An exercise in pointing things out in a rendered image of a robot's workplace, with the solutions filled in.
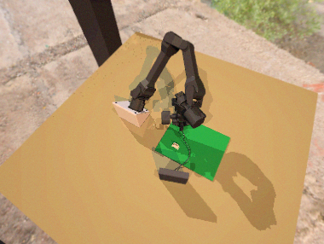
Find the green circuit board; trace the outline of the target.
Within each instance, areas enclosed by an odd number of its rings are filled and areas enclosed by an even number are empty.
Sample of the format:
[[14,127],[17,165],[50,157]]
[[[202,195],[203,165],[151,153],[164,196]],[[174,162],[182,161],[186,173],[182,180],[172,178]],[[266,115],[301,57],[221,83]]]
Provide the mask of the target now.
[[213,182],[230,138],[204,125],[186,125],[179,131],[171,122],[155,151],[181,165],[188,160],[183,166]]

